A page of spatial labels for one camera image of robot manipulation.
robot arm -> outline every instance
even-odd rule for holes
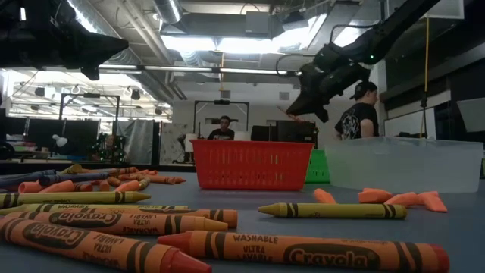
[[[382,60],[393,43],[440,0],[408,0],[389,18],[379,22],[353,43],[339,47],[330,42],[304,64],[299,76],[301,92],[286,110],[289,115],[315,113],[328,121],[324,105],[358,80],[367,81],[371,66]]]

red plastic basket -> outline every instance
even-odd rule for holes
[[[202,189],[300,190],[311,143],[190,140]]]

blue crayon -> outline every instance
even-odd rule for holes
[[[55,170],[35,171],[29,174],[12,174],[0,177],[0,188],[9,186],[18,186],[22,182],[37,181],[42,176],[56,174]]]
[[[62,181],[85,182],[91,180],[103,180],[109,177],[109,173],[88,173],[88,174],[58,174],[44,175],[39,178],[39,184],[44,187],[51,186]]]

gray table surface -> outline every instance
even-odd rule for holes
[[[434,213],[423,208],[409,209],[408,217],[399,220],[293,219],[273,218],[258,213],[257,208],[275,202],[314,202],[312,192],[321,187],[332,193],[337,202],[357,202],[357,190],[310,184],[299,192],[261,192],[200,190],[196,174],[172,174],[187,179],[180,185],[153,184],[146,190],[152,198],[141,202],[152,205],[181,205],[191,209],[237,209],[238,232],[297,235],[366,240],[396,240],[436,243],[449,254],[451,272],[485,272],[485,182],[477,193],[442,194],[449,213]],[[156,237],[137,237],[155,241]],[[204,260],[218,272],[355,272],[335,268],[251,262]],[[42,253],[22,246],[0,243],[0,271],[4,272],[118,272],[97,265]]]

baseball cap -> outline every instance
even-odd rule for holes
[[[377,86],[373,82],[360,82],[355,86],[355,93],[350,99],[360,99],[367,91],[375,91]]]

